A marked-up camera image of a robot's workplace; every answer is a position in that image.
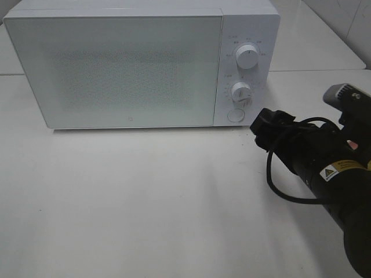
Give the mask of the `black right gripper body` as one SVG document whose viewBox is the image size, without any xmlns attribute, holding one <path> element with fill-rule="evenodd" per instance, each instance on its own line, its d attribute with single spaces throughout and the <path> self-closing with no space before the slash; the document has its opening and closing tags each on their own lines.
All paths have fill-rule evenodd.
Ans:
<svg viewBox="0 0 371 278">
<path fill-rule="evenodd" d="M 305 167 L 322 170 L 331 163 L 348 159 L 348 145 L 339 127 L 323 117 L 297 122 L 286 112 L 264 108 L 250 129 L 257 146 L 268 153 L 268 171 L 274 155 L 290 171 Z"/>
</svg>

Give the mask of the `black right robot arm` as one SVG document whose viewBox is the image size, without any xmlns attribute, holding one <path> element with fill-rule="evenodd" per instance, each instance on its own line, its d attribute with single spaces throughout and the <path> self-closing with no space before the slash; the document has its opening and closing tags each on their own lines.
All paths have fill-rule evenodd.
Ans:
<svg viewBox="0 0 371 278">
<path fill-rule="evenodd" d="M 370 171 L 361 163 L 335 123 L 323 117 L 297 122 L 264 108 L 250 126 L 256 144 L 267 151 L 266 179 L 279 197 L 322 205 L 343 231 L 345 254 L 361 277 L 370 277 Z M 314 198 L 282 192 L 272 180 L 272 157 L 301 178 Z"/>
</svg>

